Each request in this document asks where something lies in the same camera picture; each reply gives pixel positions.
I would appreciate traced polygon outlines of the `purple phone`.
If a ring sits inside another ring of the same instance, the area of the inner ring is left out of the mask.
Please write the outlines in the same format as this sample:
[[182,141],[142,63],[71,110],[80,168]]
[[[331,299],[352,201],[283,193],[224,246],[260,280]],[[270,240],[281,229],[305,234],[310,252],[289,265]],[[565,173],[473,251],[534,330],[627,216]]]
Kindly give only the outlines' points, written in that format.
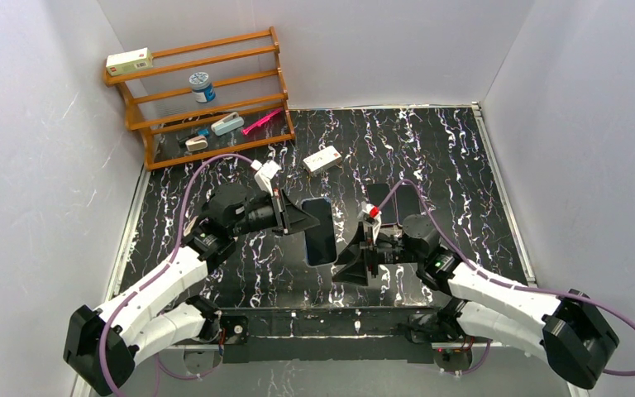
[[[367,184],[365,186],[366,197],[378,207],[388,196],[391,188],[385,183]],[[384,226],[393,226],[397,223],[397,213],[394,204],[394,196],[381,209],[381,220]]]

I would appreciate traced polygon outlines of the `beige white phone case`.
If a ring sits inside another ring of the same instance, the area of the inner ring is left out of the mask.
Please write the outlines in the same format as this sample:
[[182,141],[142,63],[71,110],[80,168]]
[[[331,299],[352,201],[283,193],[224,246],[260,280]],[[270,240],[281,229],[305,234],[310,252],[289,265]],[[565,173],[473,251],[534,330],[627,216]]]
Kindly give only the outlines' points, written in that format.
[[188,234],[190,234],[197,222],[198,217],[195,216],[193,218],[191,218],[190,220],[188,220],[187,224],[184,226],[183,229],[183,236],[186,237]]

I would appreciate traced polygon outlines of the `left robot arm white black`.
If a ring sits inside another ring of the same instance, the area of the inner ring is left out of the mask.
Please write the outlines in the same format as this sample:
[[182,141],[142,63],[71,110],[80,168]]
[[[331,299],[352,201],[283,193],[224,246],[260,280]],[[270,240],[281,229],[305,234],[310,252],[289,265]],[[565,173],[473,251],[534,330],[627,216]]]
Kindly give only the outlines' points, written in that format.
[[181,232],[179,247],[152,272],[97,308],[83,305],[72,313],[64,361],[99,395],[119,395],[150,356],[183,340],[215,338],[222,312],[209,300],[196,297],[164,309],[224,263],[238,237],[264,230],[291,235],[319,223],[284,190],[249,197],[241,184],[220,186]]

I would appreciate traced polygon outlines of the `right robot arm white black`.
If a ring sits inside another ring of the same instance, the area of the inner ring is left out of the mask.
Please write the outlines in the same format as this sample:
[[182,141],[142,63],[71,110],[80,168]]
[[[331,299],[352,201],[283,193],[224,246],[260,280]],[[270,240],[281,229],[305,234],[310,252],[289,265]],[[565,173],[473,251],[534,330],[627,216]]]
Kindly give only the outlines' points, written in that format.
[[515,347],[547,363],[563,380],[595,387],[619,339],[602,313],[585,303],[585,294],[534,294],[523,285],[481,268],[472,268],[442,243],[431,220],[410,215],[399,236],[375,232],[375,222],[358,224],[337,256],[333,281],[367,285],[380,265],[414,263],[421,282],[449,301],[421,332],[436,337],[483,337]]

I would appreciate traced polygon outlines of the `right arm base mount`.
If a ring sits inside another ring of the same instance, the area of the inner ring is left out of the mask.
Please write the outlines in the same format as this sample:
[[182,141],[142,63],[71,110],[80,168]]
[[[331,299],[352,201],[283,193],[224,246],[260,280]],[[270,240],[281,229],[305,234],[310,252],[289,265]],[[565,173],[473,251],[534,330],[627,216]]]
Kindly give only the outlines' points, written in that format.
[[475,338],[464,334],[456,325],[439,320],[435,314],[412,314],[398,330],[409,342],[434,347],[434,361],[443,372],[461,375],[473,364]]

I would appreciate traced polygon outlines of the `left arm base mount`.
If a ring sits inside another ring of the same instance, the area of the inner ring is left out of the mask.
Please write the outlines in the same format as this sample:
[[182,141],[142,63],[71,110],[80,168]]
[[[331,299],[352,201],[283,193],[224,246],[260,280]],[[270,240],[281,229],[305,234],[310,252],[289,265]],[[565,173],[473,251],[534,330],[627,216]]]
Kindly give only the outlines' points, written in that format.
[[227,347],[246,344],[248,319],[237,313],[217,314],[183,349],[184,366],[192,379],[202,379],[217,370]]

